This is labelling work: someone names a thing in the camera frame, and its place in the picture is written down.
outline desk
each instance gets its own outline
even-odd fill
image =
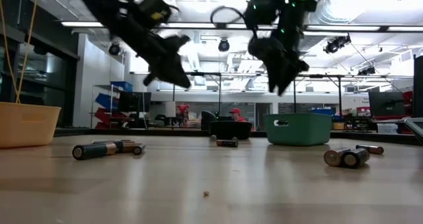
[[[75,161],[73,146],[92,139],[132,139],[147,152]],[[326,150],[357,143],[252,138],[230,149],[208,137],[84,135],[0,150],[1,223],[420,224],[423,148],[361,141],[385,155],[359,170],[325,165]]]

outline aa battery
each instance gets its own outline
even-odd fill
[[[383,147],[377,147],[372,145],[356,145],[356,149],[365,149],[371,154],[382,155],[385,152]]]
[[[222,147],[238,147],[238,141],[229,141],[229,140],[217,140],[216,141],[217,146]]]
[[[115,141],[114,144],[118,148],[117,153],[132,153],[138,145],[134,141]]]
[[[73,158],[78,161],[100,158],[116,154],[118,148],[114,143],[100,143],[90,145],[77,145],[72,150]]]
[[[343,147],[326,151],[323,159],[328,166],[339,167],[342,165],[342,155],[347,151],[351,151],[351,149]]]
[[[116,145],[116,148],[118,149],[116,153],[121,154],[121,153],[132,153],[134,151],[134,148],[137,145],[140,144],[135,144],[134,141],[131,140],[108,140],[108,141],[103,141],[103,140],[93,140],[92,144],[105,144],[105,143],[114,143]]]
[[[132,153],[134,153],[134,155],[140,155],[140,154],[143,154],[144,152],[145,152],[145,145],[137,145],[132,150]]]
[[[342,155],[342,165],[346,168],[359,168],[369,159],[369,151],[362,148],[355,149],[347,151]]]
[[[129,139],[94,139],[91,141],[91,144],[110,143],[110,142],[119,142],[119,141],[131,141],[131,140]]]

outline blue bin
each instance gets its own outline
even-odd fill
[[[128,82],[125,82],[125,81],[111,81],[110,84],[113,85],[113,86],[116,86],[116,87],[120,87],[120,88],[122,88],[126,92],[132,92],[132,85],[130,83],[128,83]]]
[[[95,102],[97,102],[108,112],[110,112],[110,95],[99,93],[98,96],[95,98]],[[119,102],[114,98],[112,103],[113,110],[118,109],[118,106]]]
[[[333,109],[313,109],[311,111],[314,114],[323,114],[323,115],[329,115],[329,116],[333,116],[335,115],[335,111]]]

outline black robotic arm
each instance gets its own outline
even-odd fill
[[[149,64],[144,85],[155,78],[184,88],[191,83],[178,55],[179,48],[190,39],[187,36],[161,38],[153,27],[166,23],[171,7],[163,0],[82,0],[97,20],[109,29],[111,36],[121,38],[138,56]]]

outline robotic arm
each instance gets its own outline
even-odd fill
[[[305,13],[316,11],[316,6],[314,0],[250,0],[243,14],[228,8],[237,12],[247,28],[253,31],[248,51],[266,66],[270,92],[278,87],[278,95],[282,95],[300,72],[309,70],[309,65],[299,59],[298,45],[303,37]],[[224,7],[217,8],[211,14],[212,23],[214,14],[222,9]],[[258,38],[258,25],[271,25],[278,17],[278,27],[271,36]],[[222,23],[215,25],[220,28],[225,26]]]
[[[144,79],[147,86],[155,78],[184,88],[191,83],[182,68],[179,48],[190,39],[187,36],[161,38],[153,27],[166,23],[171,6],[163,0],[82,0],[97,20],[109,29],[111,37],[120,37],[138,56],[149,64]]]
[[[94,17],[109,29],[110,35],[120,37],[149,64],[150,74],[144,79],[144,85],[158,78],[180,87],[191,86],[178,55],[179,48],[190,40],[189,37],[161,38],[151,31],[168,22],[171,6],[163,0],[83,1]],[[309,66],[299,59],[298,44],[303,37],[305,13],[315,11],[316,6],[314,0],[250,0],[244,14],[230,8],[253,31],[248,51],[267,67],[270,92],[278,87],[278,95],[282,95],[301,71],[308,71]],[[214,14],[222,8],[211,14],[211,22]],[[278,27],[272,31],[271,37],[258,38],[258,25],[272,24],[278,17]]]

